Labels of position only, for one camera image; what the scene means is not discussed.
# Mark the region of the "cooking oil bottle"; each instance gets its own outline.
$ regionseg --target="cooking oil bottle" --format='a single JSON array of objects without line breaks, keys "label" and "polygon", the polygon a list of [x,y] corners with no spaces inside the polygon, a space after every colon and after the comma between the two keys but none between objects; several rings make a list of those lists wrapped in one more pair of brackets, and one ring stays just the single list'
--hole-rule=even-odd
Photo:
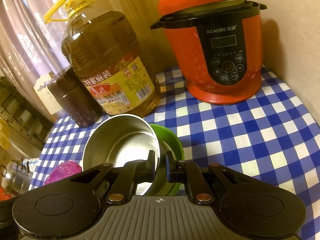
[{"label": "cooking oil bottle", "polygon": [[[68,21],[62,52],[108,114],[144,117],[159,102],[159,82],[125,15],[105,12],[94,2],[58,0],[44,15],[45,23]],[[68,19],[51,19],[61,6]]]}]

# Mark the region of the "screw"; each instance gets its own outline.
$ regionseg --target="screw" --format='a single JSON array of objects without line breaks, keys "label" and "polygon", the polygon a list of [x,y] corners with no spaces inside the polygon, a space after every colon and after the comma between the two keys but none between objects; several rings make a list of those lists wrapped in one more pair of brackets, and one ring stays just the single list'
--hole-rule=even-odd
[{"label": "screw", "polygon": [[121,201],[121,200],[123,200],[124,196],[119,193],[114,193],[114,194],[109,195],[108,198],[111,201]]},{"label": "screw", "polygon": [[201,193],[196,196],[197,200],[200,202],[207,202],[212,200],[212,197],[209,194]]}]

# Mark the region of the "yellow label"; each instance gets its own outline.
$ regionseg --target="yellow label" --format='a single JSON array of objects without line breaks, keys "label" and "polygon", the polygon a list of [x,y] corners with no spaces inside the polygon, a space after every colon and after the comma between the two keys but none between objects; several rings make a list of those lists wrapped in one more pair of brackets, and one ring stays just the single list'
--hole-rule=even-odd
[{"label": "yellow label", "polygon": [[132,110],[155,90],[139,57],[129,65],[124,62],[82,81],[107,114]]}]

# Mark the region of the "metal pot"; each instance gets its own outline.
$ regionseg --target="metal pot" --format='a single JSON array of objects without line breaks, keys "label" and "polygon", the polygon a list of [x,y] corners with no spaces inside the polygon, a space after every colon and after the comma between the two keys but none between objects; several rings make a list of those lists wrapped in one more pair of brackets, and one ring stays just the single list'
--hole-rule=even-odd
[{"label": "metal pot", "polygon": [[28,191],[32,178],[32,172],[24,165],[19,165],[17,161],[12,160],[7,167],[0,166],[0,174],[3,177],[1,187],[5,194],[16,197]]},{"label": "metal pot", "polygon": [[122,167],[128,161],[146,160],[149,150],[154,150],[156,177],[153,183],[138,185],[137,195],[156,195],[166,184],[165,152],[151,126],[138,116],[121,114],[101,123],[89,137],[83,156],[84,170],[101,163]]}]

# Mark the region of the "checkered tablecloth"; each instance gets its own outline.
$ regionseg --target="checkered tablecloth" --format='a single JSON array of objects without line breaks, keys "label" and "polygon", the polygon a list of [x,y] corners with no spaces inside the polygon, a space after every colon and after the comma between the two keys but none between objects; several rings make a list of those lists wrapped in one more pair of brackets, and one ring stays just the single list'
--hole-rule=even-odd
[{"label": "checkered tablecloth", "polygon": [[[300,237],[320,239],[320,128],[290,88],[262,68],[261,89],[229,106],[200,102],[185,87],[178,68],[157,77],[162,98],[145,118],[176,133],[186,159],[201,167],[220,163],[297,194],[307,207]],[[65,160],[82,165],[84,146],[103,116],[87,129],[63,116],[44,146],[30,189],[39,187]]]}]

